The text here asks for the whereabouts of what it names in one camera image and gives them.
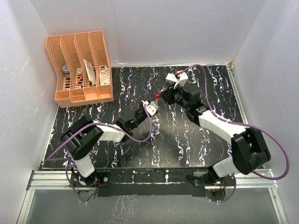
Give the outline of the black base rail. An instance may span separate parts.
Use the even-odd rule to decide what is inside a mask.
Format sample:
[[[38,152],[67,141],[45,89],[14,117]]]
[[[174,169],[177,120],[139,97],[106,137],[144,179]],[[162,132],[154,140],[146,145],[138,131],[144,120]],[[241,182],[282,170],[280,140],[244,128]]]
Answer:
[[[79,192],[93,190],[94,197],[184,195],[223,200],[235,180],[228,176],[212,182],[204,169],[98,169],[87,178],[72,169],[71,184]]]

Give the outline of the white pouch in organizer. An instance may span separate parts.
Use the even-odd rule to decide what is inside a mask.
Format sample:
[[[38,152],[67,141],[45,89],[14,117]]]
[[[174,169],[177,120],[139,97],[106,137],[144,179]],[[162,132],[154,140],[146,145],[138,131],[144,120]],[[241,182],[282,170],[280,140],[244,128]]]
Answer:
[[[100,85],[109,85],[110,84],[110,71],[107,66],[101,67],[100,70]]]

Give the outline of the round tin in organizer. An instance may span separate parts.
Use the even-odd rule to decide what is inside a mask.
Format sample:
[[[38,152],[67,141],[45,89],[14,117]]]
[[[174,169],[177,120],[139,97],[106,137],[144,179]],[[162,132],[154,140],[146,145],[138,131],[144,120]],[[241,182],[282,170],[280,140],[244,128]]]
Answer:
[[[64,73],[65,75],[69,75],[69,74],[70,74],[70,71],[69,71],[67,65],[64,65],[64,66],[62,67],[62,71],[63,71],[63,73]]]

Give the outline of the aluminium frame rail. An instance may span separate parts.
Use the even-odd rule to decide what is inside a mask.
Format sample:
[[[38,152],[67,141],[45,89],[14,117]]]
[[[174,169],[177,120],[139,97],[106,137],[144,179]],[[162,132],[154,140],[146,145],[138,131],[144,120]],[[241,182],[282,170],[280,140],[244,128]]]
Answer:
[[[19,224],[286,224],[272,171],[238,174],[223,200],[194,196],[94,197],[79,192],[71,172],[34,171]]]

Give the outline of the white packet in organizer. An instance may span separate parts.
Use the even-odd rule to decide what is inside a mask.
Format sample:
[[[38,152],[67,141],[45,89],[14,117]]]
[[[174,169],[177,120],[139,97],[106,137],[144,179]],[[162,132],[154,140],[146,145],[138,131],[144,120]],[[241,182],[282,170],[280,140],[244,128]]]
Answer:
[[[84,59],[84,64],[89,81],[92,83],[92,85],[96,85],[96,75],[92,64],[86,59]]]

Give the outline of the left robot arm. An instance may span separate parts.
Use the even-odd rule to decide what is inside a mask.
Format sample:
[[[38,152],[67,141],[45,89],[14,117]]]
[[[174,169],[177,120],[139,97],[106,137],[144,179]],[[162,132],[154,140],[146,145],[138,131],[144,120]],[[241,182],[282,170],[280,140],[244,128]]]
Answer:
[[[105,123],[96,124],[85,116],[74,123],[62,134],[60,142],[71,155],[79,179],[85,186],[92,186],[96,182],[96,171],[90,158],[90,151],[99,141],[115,143],[125,142],[129,139],[144,142],[149,139],[137,140],[133,138],[132,130],[137,128],[145,119],[150,119],[157,112],[151,106],[139,107],[133,117],[120,117],[114,125]]]

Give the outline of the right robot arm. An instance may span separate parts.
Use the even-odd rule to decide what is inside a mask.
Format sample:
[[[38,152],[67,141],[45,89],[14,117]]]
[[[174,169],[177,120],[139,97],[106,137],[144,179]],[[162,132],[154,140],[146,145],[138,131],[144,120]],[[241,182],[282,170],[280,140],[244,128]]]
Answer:
[[[247,175],[271,160],[261,131],[230,124],[229,120],[214,115],[202,102],[199,91],[187,92],[181,87],[168,87],[160,97],[169,105],[183,107],[191,122],[220,136],[232,148],[230,157],[208,167],[208,172],[199,177],[201,182],[219,185],[228,175]]]

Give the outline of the white cardboard box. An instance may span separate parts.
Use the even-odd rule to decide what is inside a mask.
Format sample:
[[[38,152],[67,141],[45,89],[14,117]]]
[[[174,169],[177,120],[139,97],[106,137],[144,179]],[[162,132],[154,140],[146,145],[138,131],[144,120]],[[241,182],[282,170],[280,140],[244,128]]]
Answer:
[[[177,80],[176,76],[172,73],[168,73],[165,78],[165,82],[169,83],[169,84],[175,84],[177,81],[178,80]]]

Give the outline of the orange plastic file organizer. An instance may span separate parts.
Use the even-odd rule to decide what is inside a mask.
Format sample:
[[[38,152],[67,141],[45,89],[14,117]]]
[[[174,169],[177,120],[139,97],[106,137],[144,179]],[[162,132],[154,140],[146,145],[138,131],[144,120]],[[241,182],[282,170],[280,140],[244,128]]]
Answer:
[[[102,30],[49,36],[45,47],[57,74],[55,101],[61,108],[114,100],[112,67]],[[93,66],[96,85],[88,79],[84,59]],[[69,75],[63,73],[64,65],[68,66]],[[100,70],[105,66],[110,71],[110,84],[100,85]]]

